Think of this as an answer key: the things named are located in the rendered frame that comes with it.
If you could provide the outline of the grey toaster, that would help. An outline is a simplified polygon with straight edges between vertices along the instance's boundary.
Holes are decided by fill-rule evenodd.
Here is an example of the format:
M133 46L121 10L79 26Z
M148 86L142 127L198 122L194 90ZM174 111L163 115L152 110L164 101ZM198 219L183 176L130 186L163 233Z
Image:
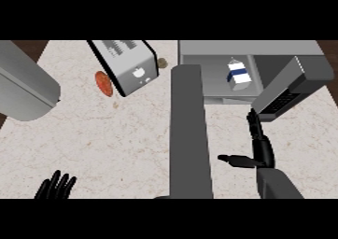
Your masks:
M117 91L127 97L158 78L158 55L145 40L89 40Z

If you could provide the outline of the white blue milk carton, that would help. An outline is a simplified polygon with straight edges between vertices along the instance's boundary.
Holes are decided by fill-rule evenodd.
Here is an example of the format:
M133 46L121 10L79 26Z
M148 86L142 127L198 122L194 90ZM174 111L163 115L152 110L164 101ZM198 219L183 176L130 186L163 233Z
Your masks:
M241 61L232 59L228 64L229 74L226 77L228 83L233 91L245 90L253 82L247 67Z

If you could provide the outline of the grey microwave door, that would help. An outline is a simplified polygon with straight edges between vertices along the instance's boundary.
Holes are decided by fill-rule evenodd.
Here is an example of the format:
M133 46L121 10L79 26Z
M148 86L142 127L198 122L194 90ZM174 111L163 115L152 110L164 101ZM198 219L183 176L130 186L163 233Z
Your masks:
M201 67L171 70L170 194L161 199L213 199Z

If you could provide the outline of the red round slice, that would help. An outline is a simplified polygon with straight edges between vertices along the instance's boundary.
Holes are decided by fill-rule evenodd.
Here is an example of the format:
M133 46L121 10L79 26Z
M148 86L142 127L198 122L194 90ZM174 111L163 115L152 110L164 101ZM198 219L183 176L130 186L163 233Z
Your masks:
M102 72L98 71L95 73L95 81L96 81L96 85L101 89L101 91L104 92L104 94L110 97L114 96L114 87L112 87L112 81L110 76Z

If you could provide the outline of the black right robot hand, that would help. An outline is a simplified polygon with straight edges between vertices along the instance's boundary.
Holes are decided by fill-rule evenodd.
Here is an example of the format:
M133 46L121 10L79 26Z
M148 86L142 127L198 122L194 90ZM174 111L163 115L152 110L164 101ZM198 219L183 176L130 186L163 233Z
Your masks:
M273 168L276 166L273 146L264 134L263 124L256 109L251 109L247 120L253 137L254 158L242 155L220 155L219 159L233 167L241 168Z

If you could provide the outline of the grey microwave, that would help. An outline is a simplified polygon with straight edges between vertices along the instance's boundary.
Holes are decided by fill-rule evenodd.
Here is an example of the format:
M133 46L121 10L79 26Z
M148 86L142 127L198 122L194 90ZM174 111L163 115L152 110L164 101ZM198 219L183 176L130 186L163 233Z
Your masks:
M251 83L228 81L232 61L244 63ZM270 122L335 79L315 40L182 40L179 63L201 66L204 102L251 105Z

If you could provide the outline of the large grey rounded appliance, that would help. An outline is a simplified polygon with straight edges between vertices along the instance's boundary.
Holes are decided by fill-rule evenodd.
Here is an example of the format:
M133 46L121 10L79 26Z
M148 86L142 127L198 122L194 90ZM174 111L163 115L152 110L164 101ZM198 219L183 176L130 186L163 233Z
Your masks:
M61 86L11 40L0 40L0 113L37 120L56 107Z

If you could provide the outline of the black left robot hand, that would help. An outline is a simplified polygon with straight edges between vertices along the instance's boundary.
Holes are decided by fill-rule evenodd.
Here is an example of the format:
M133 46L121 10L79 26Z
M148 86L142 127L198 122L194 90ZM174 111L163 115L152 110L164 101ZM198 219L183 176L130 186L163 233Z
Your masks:
M36 199L68 199L71 196L71 191L77 181L76 176L68 174L61 175L61 171L56 170L53 177L48 178L39 188L34 195Z

